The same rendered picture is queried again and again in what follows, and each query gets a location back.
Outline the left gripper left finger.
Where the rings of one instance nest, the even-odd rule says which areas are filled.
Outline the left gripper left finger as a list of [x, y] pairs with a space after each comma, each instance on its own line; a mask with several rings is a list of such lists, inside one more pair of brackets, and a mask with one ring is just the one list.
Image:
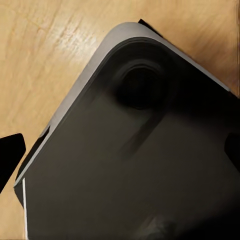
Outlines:
[[21, 133], [0, 138], [0, 193], [26, 153]]

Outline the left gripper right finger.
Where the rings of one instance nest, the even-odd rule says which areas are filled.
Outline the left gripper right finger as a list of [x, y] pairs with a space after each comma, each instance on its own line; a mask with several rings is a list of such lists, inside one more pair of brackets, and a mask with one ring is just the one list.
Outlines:
[[224, 151], [235, 165], [240, 173], [240, 135], [235, 133], [229, 133], [227, 135]]

